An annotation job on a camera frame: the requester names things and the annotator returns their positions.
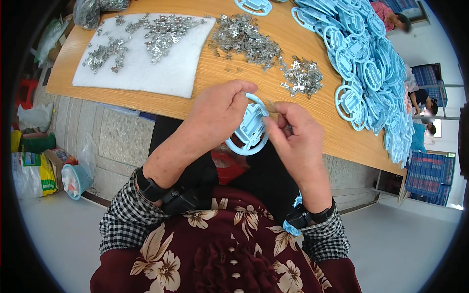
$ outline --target pile of blue plastic parts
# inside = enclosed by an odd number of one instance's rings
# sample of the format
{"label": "pile of blue plastic parts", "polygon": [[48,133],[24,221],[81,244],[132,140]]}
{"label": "pile of blue plastic parts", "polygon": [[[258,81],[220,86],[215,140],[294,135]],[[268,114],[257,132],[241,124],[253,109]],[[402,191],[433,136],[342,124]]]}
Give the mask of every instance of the pile of blue plastic parts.
{"label": "pile of blue plastic parts", "polygon": [[327,54],[343,82],[335,92],[339,116],[375,135],[393,163],[406,164],[414,128],[404,104],[404,62],[385,38],[383,21],[368,0],[295,0],[291,14],[324,39]]}

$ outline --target floral pattern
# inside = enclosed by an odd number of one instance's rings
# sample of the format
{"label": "floral pattern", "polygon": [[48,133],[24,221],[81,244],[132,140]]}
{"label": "floral pattern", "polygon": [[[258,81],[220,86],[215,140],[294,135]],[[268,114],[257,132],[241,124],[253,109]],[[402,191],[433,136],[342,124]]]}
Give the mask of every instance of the floral pattern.
{"label": "floral pattern", "polygon": [[291,260],[287,260],[287,265],[275,261],[272,267],[277,274],[282,275],[277,283],[282,293],[303,293],[300,269]]}
{"label": "floral pattern", "polygon": [[189,225],[194,228],[202,228],[207,229],[208,224],[204,220],[210,220],[214,216],[216,216],[218,210],[200,210],[200,211],[190,211],[184,216],[189,218]]}
{"label": "floral pattern", "polygon": [[166,251],[173,240],[174,232],[161,244],[164,234],[165,223],[163,222],[145,239],[140,249],[142,257],[137,258],[130,271],[130,275],[138,275],[143,271],[148,279],[156,279],[146,293],[164,292],[164,289],[176,291],[181,284],[178,272],[181,261],[179,257],[174,256],[171,250]]}
{"label": "floral pattern", "polygon": [[212,210],[226,210],[228,206],[228,199],[222,198],[220,200],[220,205],[218,205],[217,199],[212,197]]}
{"label": "floral pattern", "polygon": [[266,227],[267,229],[271,230],[274,233],[279,233],[277,237],[275,237],[275,247],[273,249],[273,256],[277,256],[280,252],[287,248],[287,244],[290,244],[290,247],[294,251],[298,251],[296,248],[296,240],[295,237],[285,231],[281,226],[273,226],[273,227]]}
{"label": "floral pattern", "polygon": [[324,293],[324,290],[326,288],[332,287],[331,282],[325,277],[323,271],[320,269],[320,267],[313,262],[313,265],[311,265],[311,259],[310,257],[306,254],[306,252],[301,249],[301,252],[303,252],[304,259],[306,259],[306,262],[310,266],[311,271],[314,273],[314,276],[318,280],[319,284],[321,285],[321,289]]}
{"label": "floral pattern", "polygon": [[266,209],[261,209],[262,215],[266,217],[269,220],[273,220],[273,216],[271,213],[269,213]]}
{"label": "floral pattern", "polygon": [[259,221],[257,211],[254,210],[252,205],[248,205],[246,209],[240,206],[237,206],[234,209],[236,210],[236,215],[234,216],[233,225],[236,226],[236,224],[242,220],[241,229],[249,241],[249,235],[253,237],[249,228],[257,231],[257,223]]}

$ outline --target woman's left hand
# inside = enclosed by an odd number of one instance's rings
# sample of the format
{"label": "woman's left hand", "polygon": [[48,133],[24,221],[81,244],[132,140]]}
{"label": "woman's left hand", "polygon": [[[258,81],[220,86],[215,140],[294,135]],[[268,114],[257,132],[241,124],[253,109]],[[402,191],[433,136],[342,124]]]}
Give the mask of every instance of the woman's left hand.
{"label": "woman's left hand", "polygon": [[242,122],[248,106],[246,92],[255,93],[257,85],[231,80],[203,90],[186,120],[178,128],[187,143],[205,154],[233,134]]}
{"label": "woman's left hand", "polygon": [[175,184],[187,166],[233,134],[248,106],[245,93],[256,91],[254,83],[243,80],[203,90],[186,120],[144,163],[145,178],[163,189]]}

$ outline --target tiled floor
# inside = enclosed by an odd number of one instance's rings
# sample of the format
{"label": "tiled floor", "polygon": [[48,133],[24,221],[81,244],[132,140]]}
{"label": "tiled floor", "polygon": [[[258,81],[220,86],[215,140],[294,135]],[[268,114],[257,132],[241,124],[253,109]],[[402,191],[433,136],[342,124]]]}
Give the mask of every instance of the tiled floor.
{"label": "tiled floor", "polygon": [[[112,200],[133,170],[146,160],[154,122],[94,102],[47,94],[42,86],[44,75],[45,70],[35,92],[34,105],[54,103],[49,132],[55,133],[57,146],[72,156],[83,148],[87,137],[93,141],[97,167],[89,191]],[[374,200],[376,192],[365,187],[376,180],[377,169],[328,155],[323,160],[339,210]]]}

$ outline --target blue shirt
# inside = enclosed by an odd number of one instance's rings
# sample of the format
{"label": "blue shirt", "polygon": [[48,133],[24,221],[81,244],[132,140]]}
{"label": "blue shirt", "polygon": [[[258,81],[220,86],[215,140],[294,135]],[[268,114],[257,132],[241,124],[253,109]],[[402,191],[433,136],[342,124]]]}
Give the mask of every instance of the blue shirt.
{"label": "blue shirt", "polygon": [[420,150],[422,153],[427,153],[424,147],[425,141],[425,125],[414,122],[415,133],[412,136],[412,143],[410,144],[411,150]]}

